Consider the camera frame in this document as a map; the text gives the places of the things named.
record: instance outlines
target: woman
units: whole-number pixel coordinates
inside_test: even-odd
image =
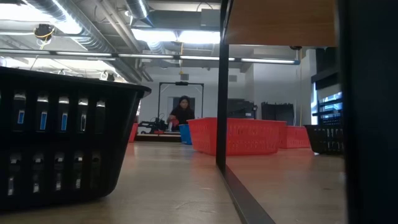
[[[167,119],[167,122],[171,121],[173,123],[172,131],[179,131],[180,124],[188,124],[187,120],[195,119],[195,113],[193,112],[189,104],[189,97],[180,97],[180,100],[178,101],[178,106],[173,109],[173,111],[170,113],[169,118]]]

